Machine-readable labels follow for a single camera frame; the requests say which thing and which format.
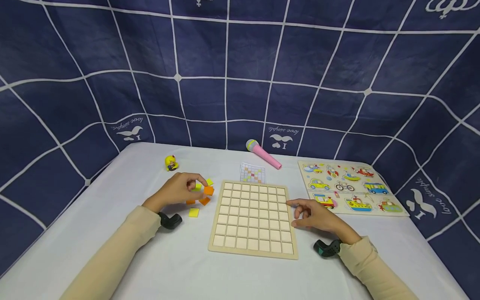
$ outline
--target beige sleeve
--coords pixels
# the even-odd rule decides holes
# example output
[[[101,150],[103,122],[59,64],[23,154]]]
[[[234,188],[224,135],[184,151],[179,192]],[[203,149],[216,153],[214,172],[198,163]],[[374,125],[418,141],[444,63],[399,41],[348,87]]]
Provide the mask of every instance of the beige sleeve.
[[[137,250],[160,227],[160,216],[137,206],[80,271],[60,300],[107,300],[113,295]]]
[[[375,300],[413,300],[417,296],[380,258],[368,237],[340,245],[340,258]]]

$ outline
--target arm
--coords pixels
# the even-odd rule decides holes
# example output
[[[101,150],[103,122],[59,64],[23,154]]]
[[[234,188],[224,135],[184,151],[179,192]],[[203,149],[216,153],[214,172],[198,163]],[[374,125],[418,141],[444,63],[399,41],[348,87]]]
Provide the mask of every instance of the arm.
[[[342,241],[340,259],[367,287],[373,299],[418,299],[380,258],[368,237],[362,238],[352,227],[315,200],[296,199],[287,204],[297,205],[293,227],[315,227],[338,236]]]
[[[207,186],[199,174],[176,173],[142,206],[136,207],[83,267],[60,300],[110,299],[135,253],[160,227],[158,212],[168,204],[203,198],[202,192],[191,191],[196,180]]]

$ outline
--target microphone handle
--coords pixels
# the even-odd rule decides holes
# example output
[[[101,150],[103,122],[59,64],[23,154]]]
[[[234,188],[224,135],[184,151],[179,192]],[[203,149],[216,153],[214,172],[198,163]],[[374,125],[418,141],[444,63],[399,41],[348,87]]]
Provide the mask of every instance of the microphone handle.
[[[274,166],[274,168],[277,170],[282,167],[282,164],[268,154],[262,147],[260,147],[260,145],[255,145],[252,149],[252,152],[263,158],[267,163]]]

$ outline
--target heart symbol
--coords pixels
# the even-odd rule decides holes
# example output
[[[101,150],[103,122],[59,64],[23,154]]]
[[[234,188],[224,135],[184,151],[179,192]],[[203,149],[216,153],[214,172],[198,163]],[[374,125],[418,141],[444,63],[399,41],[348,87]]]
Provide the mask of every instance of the heart symbol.
[[[415,202],[407,200],[407,206],[411,212],[415,210]]]

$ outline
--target microphone head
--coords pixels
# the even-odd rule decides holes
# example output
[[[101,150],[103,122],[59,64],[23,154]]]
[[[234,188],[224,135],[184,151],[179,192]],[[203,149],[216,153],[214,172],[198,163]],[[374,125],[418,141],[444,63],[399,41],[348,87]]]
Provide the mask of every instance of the microphone head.
[[[245,145],[247,146],[247,150],[251,152],[253,151],[253,147],[258,145],[258,142],[256,140],[248,140]]]

